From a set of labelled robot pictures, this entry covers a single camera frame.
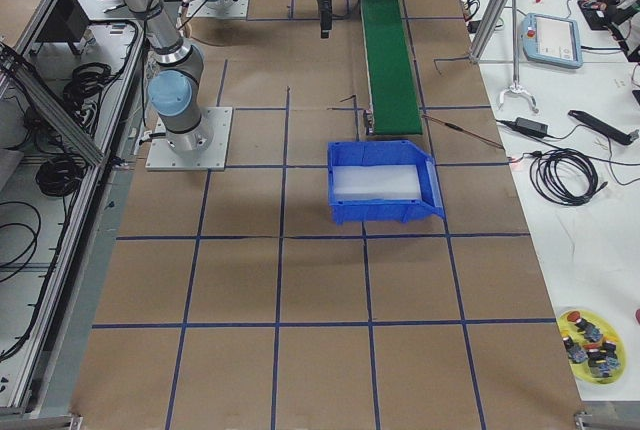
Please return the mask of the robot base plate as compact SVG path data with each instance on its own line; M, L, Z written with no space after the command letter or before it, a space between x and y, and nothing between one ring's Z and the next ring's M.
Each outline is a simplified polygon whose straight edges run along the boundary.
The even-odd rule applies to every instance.
M190 136L167 133L164 123L157 122L146 160L149 171L223 171L226 165L232 126L231 107L206 107L200 126Z
M248 7L249 0L219 0L207 3L202 0L190 0L185 16L219 20L245 19Z

